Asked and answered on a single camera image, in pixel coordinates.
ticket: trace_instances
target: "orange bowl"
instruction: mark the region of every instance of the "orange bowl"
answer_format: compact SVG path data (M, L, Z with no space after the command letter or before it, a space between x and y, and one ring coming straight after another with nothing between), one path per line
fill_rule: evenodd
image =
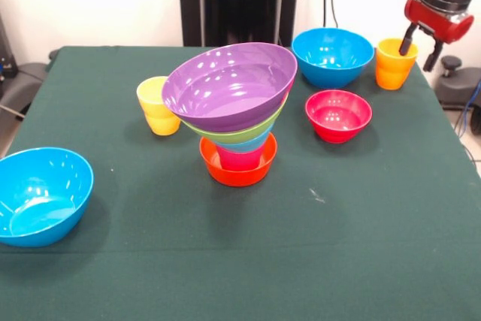
M201 138L199 148L207 170L214 180L226 186L245 187L258 183L267 175L277 153L277 141L274 135L269 133L259 166L248 171L229 171L222 168L216 145L207 138Z

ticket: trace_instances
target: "purple bowl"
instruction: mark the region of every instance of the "purple bowl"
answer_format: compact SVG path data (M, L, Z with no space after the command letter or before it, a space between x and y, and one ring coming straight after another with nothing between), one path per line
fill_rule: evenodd
M240 43L202 53L165 81L165 106L209 132L247 129L272 115L297 72L295 56L270 43Z

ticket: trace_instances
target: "pink bowl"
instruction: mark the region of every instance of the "pink bowl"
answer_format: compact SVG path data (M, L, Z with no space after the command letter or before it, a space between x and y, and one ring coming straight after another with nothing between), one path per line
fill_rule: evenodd
M232 152L217 145L216 148L223 169L227 171L249 171L259 166L264 146L265 143L256 150L246 153Z
M323 90L306 101L306 115L321 139L344 143L354 138L371 121L369 103L351 92Z

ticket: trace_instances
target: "blue bowl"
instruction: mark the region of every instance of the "blue bowl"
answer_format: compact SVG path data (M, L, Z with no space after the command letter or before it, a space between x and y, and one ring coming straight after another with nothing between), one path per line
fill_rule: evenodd
M226 144L226 143L217 143L219 147L224 148L225 150L230 150L231 152L236 153L247 153L252 152L253 150L257 150L261 145L265 143L268 139L269 132L274 127L274 124L271 124L263 133L258 135L257 137L243 143L235 143L235 144Z
M44 247L64 238L86 209L93 171L62 148L24 150L0 160L0 242Z
M292 52L309 83L324 89L351 83L374 57L367 39L338 28L302 32L292 42Z

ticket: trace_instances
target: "red bowl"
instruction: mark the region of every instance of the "red bowl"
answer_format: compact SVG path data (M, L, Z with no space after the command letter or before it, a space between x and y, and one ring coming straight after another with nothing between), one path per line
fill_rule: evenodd
M335 144L354 138L373 116L372 108L365 99L339 89L312 94L306 101L305 110L319 137Z
M277 154L277 141L274 135L269 133L259 166L248 171L229 171L222 168L216 145L207 138L201 138L199 148L207 171L214 180L226 186L245 187L260 182L268 174L272 161Z

